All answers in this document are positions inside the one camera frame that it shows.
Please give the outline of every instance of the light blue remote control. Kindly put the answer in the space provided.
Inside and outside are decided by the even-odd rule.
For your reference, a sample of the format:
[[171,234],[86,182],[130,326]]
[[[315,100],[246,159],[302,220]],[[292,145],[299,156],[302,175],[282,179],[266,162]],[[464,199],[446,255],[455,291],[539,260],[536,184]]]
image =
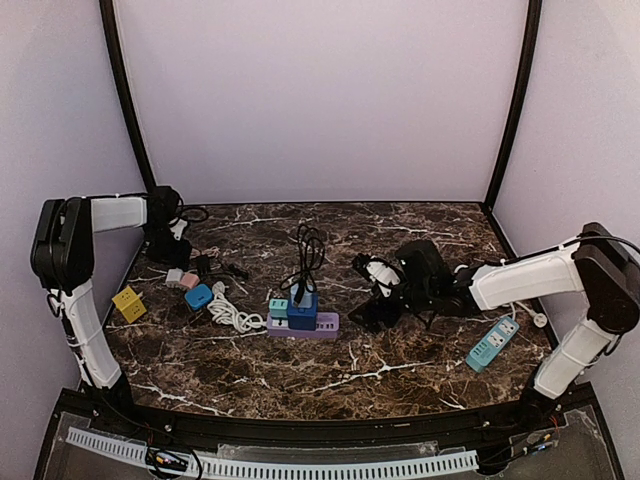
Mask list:
[[467,364],[480,373],[502,351],[504,346],[520,329],[511,317],[502,317],[500,321],[487,333],[478,344],[471,349],[467,356]]

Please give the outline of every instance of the white vent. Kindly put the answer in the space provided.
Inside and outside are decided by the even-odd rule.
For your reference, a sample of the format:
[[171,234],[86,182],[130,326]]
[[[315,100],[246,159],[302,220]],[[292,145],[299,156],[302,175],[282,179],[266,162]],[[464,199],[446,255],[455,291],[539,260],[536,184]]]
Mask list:
[[[129,465],[146,468],[144,444],[109,438],[74,427],[69,428],[67,443]],[[204,452],[198,452],[198,457],[203,468],[202,478],[217,480],[409,480],[468,472],[478,468],[475,450],[396,462],[330,465],[243,462],[216,458]],[[190,458],[185,475],[196,477],[197,473],[198,466]]]

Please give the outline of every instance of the purple box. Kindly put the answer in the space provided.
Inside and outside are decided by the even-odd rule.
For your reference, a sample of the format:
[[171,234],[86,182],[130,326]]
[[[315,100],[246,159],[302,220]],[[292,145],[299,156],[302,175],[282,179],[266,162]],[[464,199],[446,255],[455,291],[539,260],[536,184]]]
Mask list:
[[333,312],[318,312],[315,330],[291,330],[287,320],[267,316],[267,333],[270,337],[338,338],[340,315]]

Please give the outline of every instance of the yellow box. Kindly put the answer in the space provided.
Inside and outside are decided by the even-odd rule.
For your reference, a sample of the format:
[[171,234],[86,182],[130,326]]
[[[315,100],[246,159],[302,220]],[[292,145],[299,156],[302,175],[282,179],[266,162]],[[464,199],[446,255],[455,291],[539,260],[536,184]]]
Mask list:
[[118,295],[113,297],[116,308],[122,312],[127,322],[133,323],[147,312],[144,308],[140,295],[133,291],[131,287],[125,288]]

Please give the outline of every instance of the marble table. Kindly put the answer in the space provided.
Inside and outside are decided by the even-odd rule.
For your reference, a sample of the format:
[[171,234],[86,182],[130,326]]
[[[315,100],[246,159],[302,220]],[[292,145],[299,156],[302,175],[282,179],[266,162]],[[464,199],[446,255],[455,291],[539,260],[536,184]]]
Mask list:
[[138,256],[127,279],[148,313],[128,325],[114,312],[107,339],[136,402],[176,411],[253,419],[370,419],[438,413],[517,399],[550,351],[545,334],[517,310],[520,331],[482,374],[467,353],[510,309],[474,318],[436,317],[430,331],[410,315],[371,334],[348,313],[369,298],[351,268],[357,253],[393,260],[410,240],[429,238],[453,268],[497,260],[500,244],[475,203],[305,203],[206,206],[207,221],[186,233],[193,255],[219,252],[250,274],[225,275],[216,263],[205,283],[222,280],[246,312],[267,313],[282,278],[297,265],[295,230],[325,232],[327,259],[316,279],[320,310],[340,314],[336,340],[240,335],[193,313],[183,292],[164,286],[166,267]]

